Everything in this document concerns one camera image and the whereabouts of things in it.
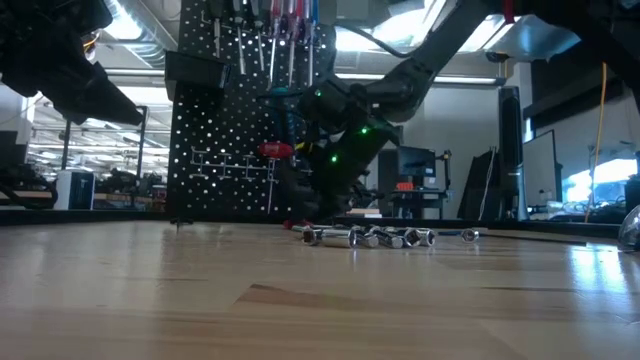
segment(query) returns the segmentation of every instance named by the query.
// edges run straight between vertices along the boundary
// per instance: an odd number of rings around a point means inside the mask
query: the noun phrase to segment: wooden floor
[[[0,359],[637,360],[640,258],[497,238],[310,248],[256,225],[2,228]]]

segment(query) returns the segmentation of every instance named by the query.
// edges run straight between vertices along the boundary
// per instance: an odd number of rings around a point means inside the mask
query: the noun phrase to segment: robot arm
[[[503,12],[505,4],[516,14],[534,14],[574,31],[640,94],[638,62],[588,15],[584,2],[458,0],[422,45],[382,80],[348,86],[331,72],[302,95],[298,110],[307,121],[330,134],[343,132],[339,141],[329,144],[311,162],[310,183],[320,197],[316,218],[348,209],[345,199],[350,186],[384,144],[398,143],[389,122],[406,122],[415,115],[436,75],[486,16]]]

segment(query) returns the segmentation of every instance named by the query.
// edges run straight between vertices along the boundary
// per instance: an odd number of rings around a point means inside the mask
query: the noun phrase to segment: orange cable
[[[602,138],[602,123],[604,121],[604,103],[607,97],[607,64],[602,63],[602,93],[600,95],[600,120],[598,121],[598,138],[596,140],[596,161],[593,164],[593,179],[591,179],[591,196],[589,196],[589,205],[587,206],[587,213],[584,217],[584,222],[589,222],[589,215],[591,214],[591,206],[595,199],[595,183],[596,183],[596,168],[598,167],[598,159],[600,157],[600,139]]]

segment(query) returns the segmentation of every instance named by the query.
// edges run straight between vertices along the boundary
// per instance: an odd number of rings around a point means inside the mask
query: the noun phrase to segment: pegboard
[[[231,79],[224,92],[178,83],[174,100],[169,156],[167,210],[190,217],[238,215],[241,217],[288,217],[291,208],[281,200],[277,179],[271,179],[273,166],[258,153],[260,144],[279,138],[274,124],[275,111],[256,100],[267,93],[272,42],[262,35],[265,70],[260,68],[258,34],[252,24],[243,28],[242,42],[246,75],[239,70],[236,27],[229,9],[221,21],[220,61],[232,66]],[[316,28],[314,75],[322,76],[332,66],[335,31]],[[289,43],[277,43],[273,88],[288,85]],[[308,47],[296,46],[294,85],[290,90],[307,88]],[[192,56],[217,59],[213,21],[206,0],[183,0],[179,51]],[[294,107],[295,99],[287,102]],[[298,120],[298,135],[303,123]],[[223,174],[220,167],[229,165]],[[246,166],[251,168],[246,175]],[[269,192],[274,181],[271,213]]]

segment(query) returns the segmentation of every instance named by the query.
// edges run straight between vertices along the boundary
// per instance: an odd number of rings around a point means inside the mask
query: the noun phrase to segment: monitor
[[[398,147],[400,176],[436,177],[436,153],[433,150],[408,146]]]
[[[527,206],[546,205],[559,197],[556,146],[553,130],[522,145]]]

